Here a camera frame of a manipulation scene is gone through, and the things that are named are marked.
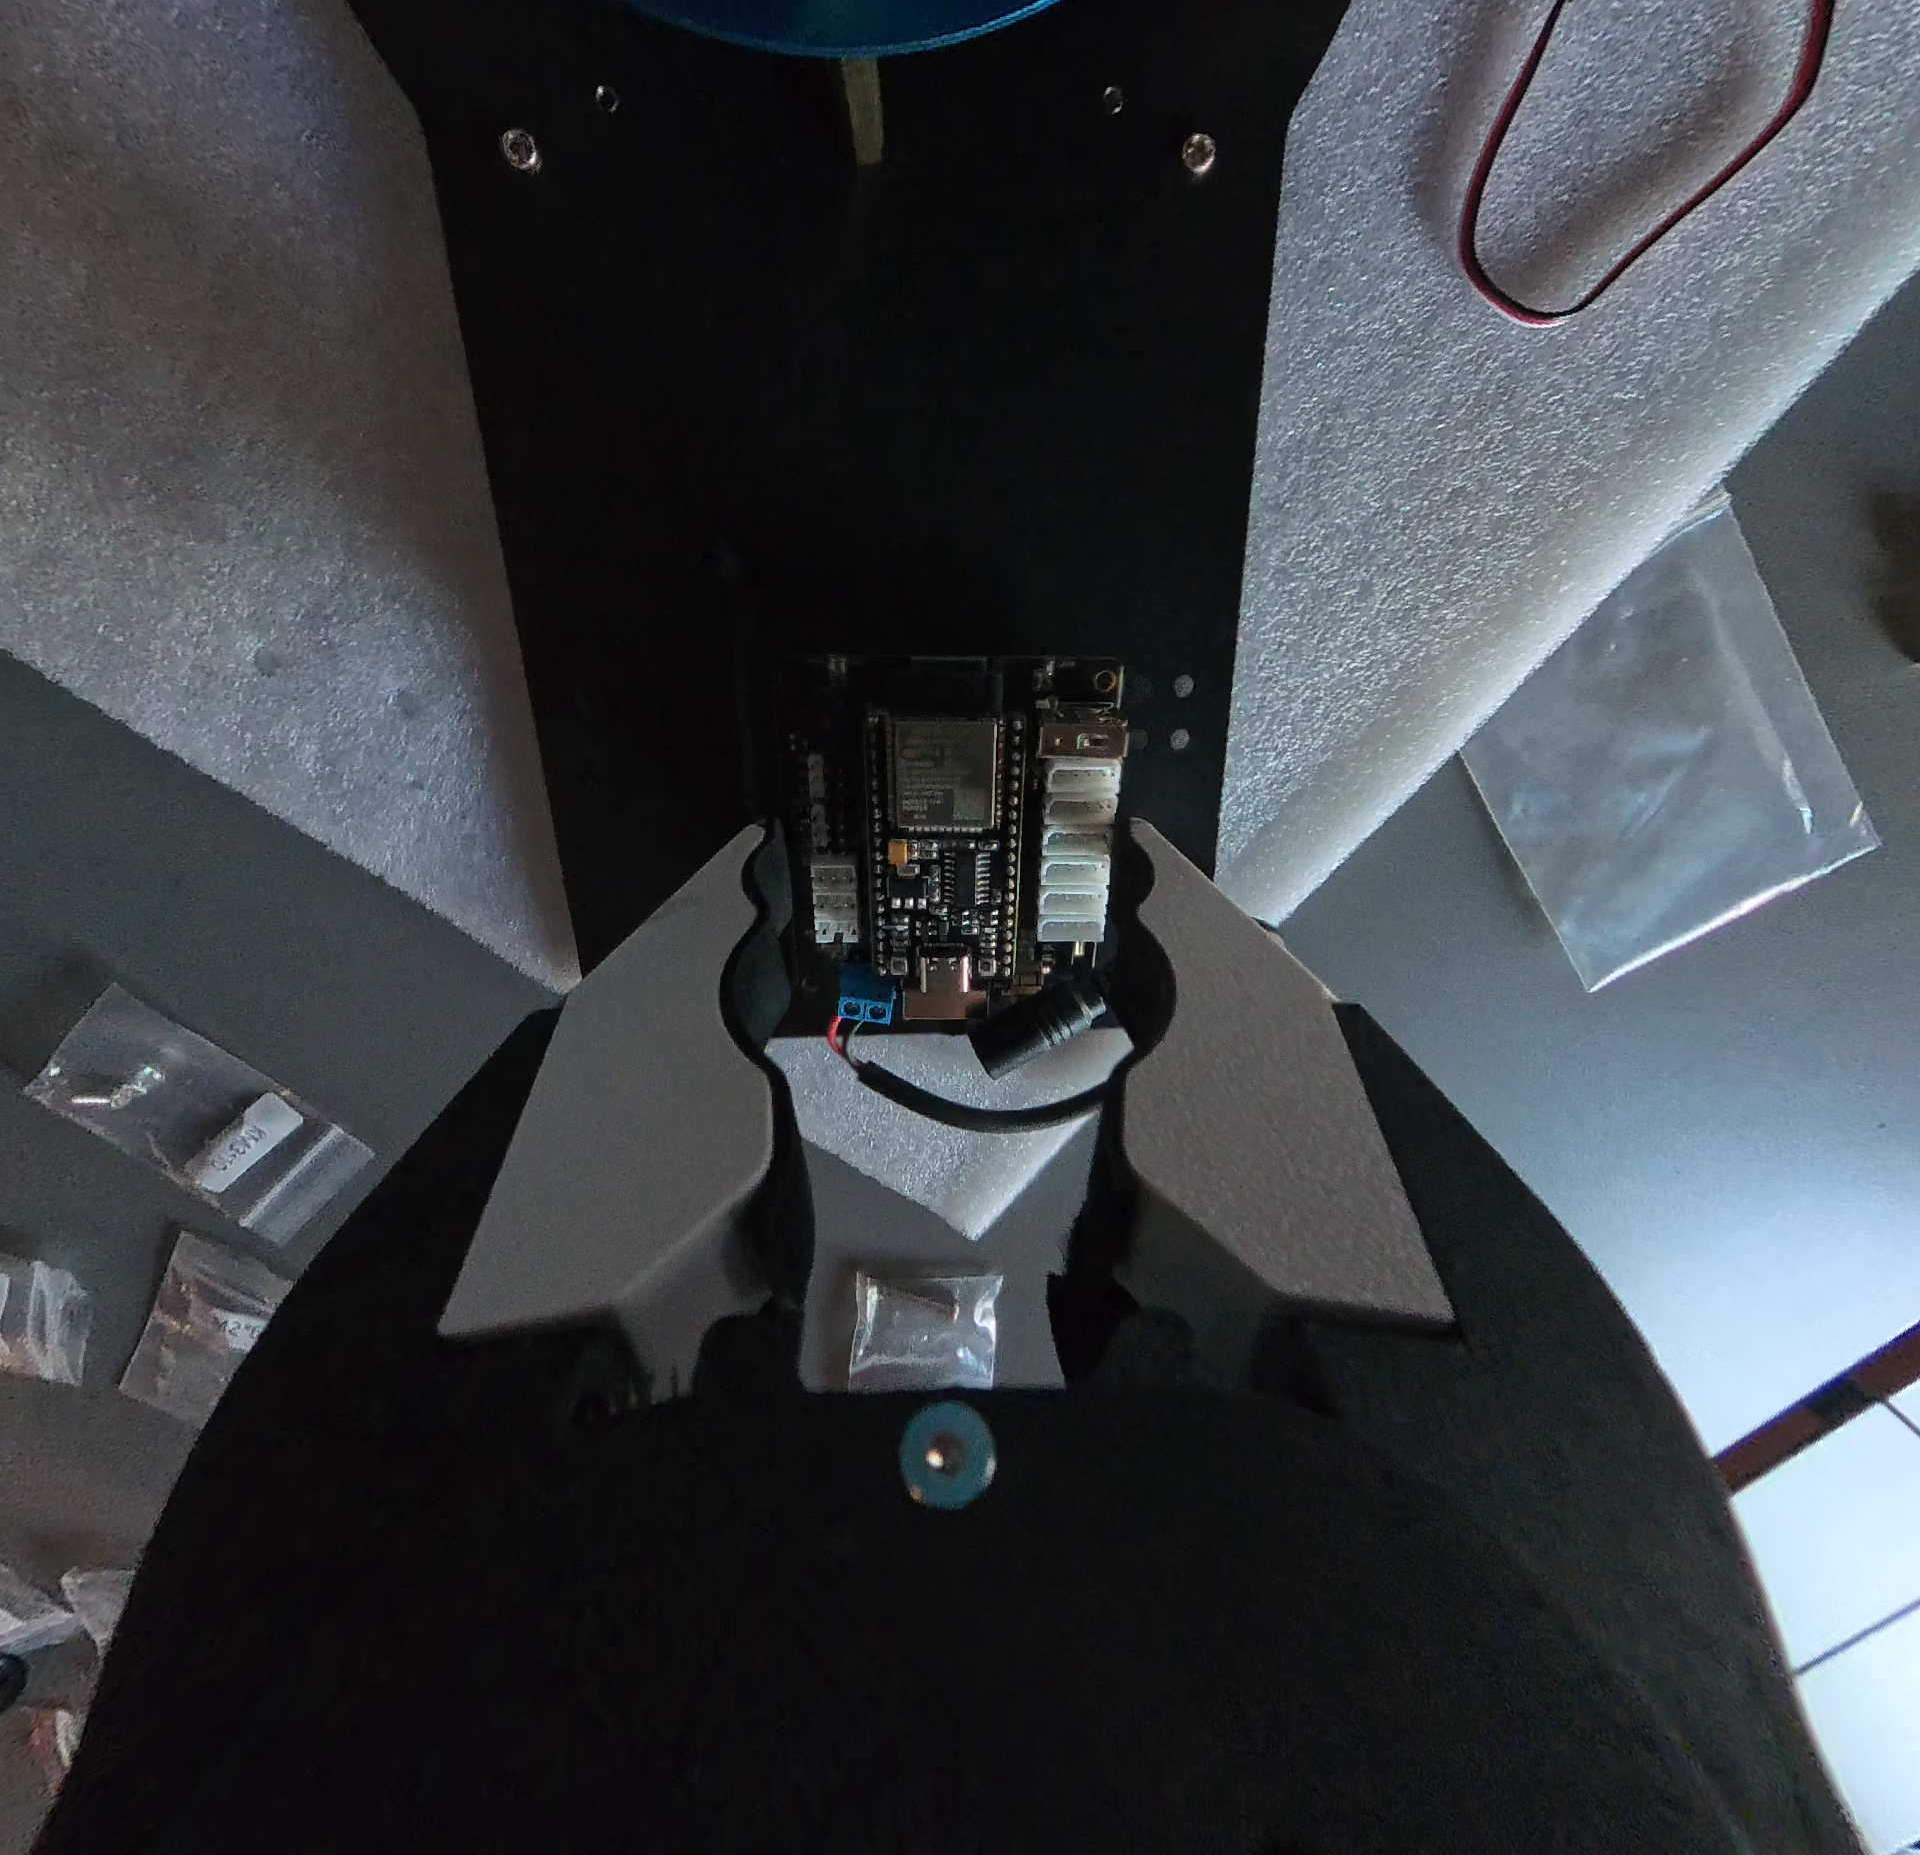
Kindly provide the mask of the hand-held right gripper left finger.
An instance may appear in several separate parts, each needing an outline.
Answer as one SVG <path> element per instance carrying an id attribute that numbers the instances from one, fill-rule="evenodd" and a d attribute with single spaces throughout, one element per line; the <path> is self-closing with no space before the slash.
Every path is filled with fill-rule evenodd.
<path id="1" fill-rule="evenodd" d="M 768 1297 L 748 1211 L 778 1150 L 783 841 L 748 824 L 566 998 L 437 1332 L 612 1332 L 692 1377 Z"/>

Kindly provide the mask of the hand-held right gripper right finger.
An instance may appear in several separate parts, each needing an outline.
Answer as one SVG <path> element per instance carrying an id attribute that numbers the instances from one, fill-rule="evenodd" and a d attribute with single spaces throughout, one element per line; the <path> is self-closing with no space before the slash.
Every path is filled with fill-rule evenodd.
<path id="1" fill-rule="evenodd" d="M 1139 817 L 1127 939 L 1164 979 L 1118 1090 L 1115 1280 L 1196 1377 L 1255 1377 L 1292 1323 L 1447 1339 L 1457 1309 L 1329 989 Z"/>

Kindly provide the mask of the black control circuit board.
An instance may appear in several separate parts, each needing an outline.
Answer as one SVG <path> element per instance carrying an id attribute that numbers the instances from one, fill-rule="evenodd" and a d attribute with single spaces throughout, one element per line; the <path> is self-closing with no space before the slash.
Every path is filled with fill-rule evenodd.
<path id="1" fill-rule="evenodd" d="M 797 1008 L 955 1034 L 1109 960 L 1118 659 L 808 654 L 778 671 Z"/>

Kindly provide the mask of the black triangular base plate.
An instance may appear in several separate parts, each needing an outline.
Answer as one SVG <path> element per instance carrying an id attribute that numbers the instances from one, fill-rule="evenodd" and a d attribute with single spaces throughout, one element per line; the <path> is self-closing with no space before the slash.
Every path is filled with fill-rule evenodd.
<path id="1" fill-rule="evenodd" d="M 837 67 L 614 0 L 346 0 L 425 130 L 585 972 L 783 815 L 808 654 L 1118 659 L 1211 873 L 1273 283 L 1355 0 L 1064 0 Z"/>

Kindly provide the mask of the dark grey desk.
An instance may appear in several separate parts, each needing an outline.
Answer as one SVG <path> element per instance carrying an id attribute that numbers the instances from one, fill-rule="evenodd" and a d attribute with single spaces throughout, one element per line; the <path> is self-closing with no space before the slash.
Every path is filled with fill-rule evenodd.
<path id="1" fill-rule="evenodd" d="M 1882 845 L 1584 994 L 1458 765 L 1296 910 L 1366 1008 L 1546 1201 L 1712 1448 L 1916 1323 L 1916 280 L 1730 476 Z M 5 982 L 59 923 L 232 1029 L 293 1029 L 385 1164 L 540 998 L 409 899 L 5 659 Z M 5 1250 L 93 1295 L 87 1373 L 5 1377 L 5 1563 L 128 1566 L 185 1455 L 128 1403 L 185 1201 L 5 1078 Z M 1739 1514 L 1867 1842 L 1916 1832 L 1916 1383 Z"/>

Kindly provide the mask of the tiny clear screw bag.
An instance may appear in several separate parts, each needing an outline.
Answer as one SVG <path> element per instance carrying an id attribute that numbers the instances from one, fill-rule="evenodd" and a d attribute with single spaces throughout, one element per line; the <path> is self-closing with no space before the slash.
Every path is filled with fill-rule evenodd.
<path id="1" fill-rule="evenodd" d="M 1001 1271 L 854 1271 L 847 1390 L 993 1390 Z"/>

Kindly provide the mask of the group of small clear bags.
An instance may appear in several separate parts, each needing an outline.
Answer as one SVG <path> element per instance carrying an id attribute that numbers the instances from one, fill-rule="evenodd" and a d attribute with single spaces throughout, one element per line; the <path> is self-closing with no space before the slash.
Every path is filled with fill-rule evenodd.
<path id="1" fill-rule="evenodd" d="M 5 1761 L 58 1787 L 185 1455 L 372 1148 L 119 985 L 5 1044 Z"/>

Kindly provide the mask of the large clear plastic bag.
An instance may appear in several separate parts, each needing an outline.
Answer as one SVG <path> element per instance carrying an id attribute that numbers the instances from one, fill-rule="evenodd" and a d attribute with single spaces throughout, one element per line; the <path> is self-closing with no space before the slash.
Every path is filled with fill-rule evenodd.
<path id="1" fill-rule="evenodd" d="M 1461 759 L 1588 994 L 1880 845 L 1725 491 Z"/>

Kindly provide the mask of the white foam sheet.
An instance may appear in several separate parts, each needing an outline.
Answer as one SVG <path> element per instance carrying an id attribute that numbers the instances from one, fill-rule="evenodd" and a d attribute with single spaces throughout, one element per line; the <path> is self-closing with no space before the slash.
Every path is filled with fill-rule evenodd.
<path id="1" fill-rule="evenodd" d="M 1357 0 L 1266 152 L 1225 867 L 1282 919 L 1916 271 L 1916 0 L 1601 308 L 1447 195 L 1545 0 Z M 419 121 L 346 0 L 5 0 L 5 652 L 579 977 Z"/>

